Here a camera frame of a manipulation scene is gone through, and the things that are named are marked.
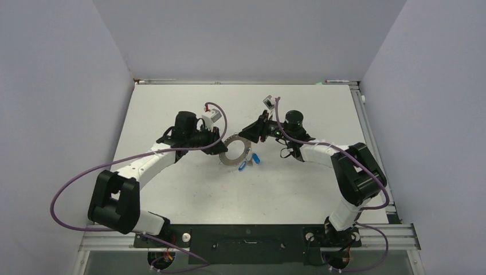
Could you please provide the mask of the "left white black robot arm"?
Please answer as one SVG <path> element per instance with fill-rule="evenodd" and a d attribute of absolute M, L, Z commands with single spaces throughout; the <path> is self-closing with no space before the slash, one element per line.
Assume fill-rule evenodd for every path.
<path fill-rule="evenodd" d="M 222 133 L 215 123 L 225 119 L 222 111 L 206 109 L 201 117 L 180 111 L 174 125 L 166 129 L 148 152 L 137 155 L 130 164 L 115 171 L 98 174 L 88 208 L 88 219 L 111 230 L 127 234 L 146 233 L 156 246 L 168 244 L 169 219 L 142 210 L 142 188 L 163 169 L 178 162 L 189 151 L 207 155 L 227 152 Z"/>

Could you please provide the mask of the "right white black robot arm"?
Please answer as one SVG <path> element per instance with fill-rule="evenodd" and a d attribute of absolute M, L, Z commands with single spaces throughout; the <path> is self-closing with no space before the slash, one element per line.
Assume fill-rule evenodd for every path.
<path fill-rule="evenodd" d="M 358 240 L 352 228 L 369 201 L 385 190 L 386 178 L 364 143 L 336 146 L 316 140 L 304 129 L 303 120 L 303 114 L 297 110 L 288 111 L 282 122 L 264 111 L 238 135 L 252 143 L 275 138 L 296 160 L 333 169 L 342 198 L 324 221 L 322 235 L 314 236 L 314 240 L 330 247 L 349 245 Z"/>

